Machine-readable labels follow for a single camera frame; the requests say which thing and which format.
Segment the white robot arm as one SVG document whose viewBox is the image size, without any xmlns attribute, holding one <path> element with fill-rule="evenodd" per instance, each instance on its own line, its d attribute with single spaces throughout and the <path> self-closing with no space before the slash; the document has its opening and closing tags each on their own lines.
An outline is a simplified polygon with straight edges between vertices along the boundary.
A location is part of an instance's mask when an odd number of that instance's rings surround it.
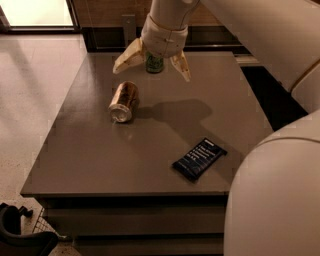
<svg viewBox="0 0 320 256">
<path fill-rule="evenodd" d="M 224 256 L 320 256 L 320 6 L 317 0 L 152 0 L 141 37 L 113 71 L 140 64 L 150 51 L 188 77 L 182 48 L 198 3 L 259 61 L 245 74 L 276 127 L 233 179 Z"/>
</svg>

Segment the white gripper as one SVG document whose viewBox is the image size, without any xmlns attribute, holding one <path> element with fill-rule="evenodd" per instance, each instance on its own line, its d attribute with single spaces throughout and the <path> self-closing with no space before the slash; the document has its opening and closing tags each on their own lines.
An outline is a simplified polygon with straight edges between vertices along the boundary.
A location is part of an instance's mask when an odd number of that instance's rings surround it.
<svg viewBox="0 0 320 256">
<path fill-rule="evenodd" d="M 119 74 L 128 68 L 142 64 L 145 61 L 147 50 L 155 57 L 171 57 L 172 66 L 186 82 L 189 82 L 191 73 L 187 58 L 182 51 L 185 47 L 187 35 L 187 27 L 182 30 L 165 28 L 158 25 L 150 15 L 147 15 L 141 38 L 136 38 L 131 42 L 126 50 L 115 60 L 113 73 Z"/>
</svg>

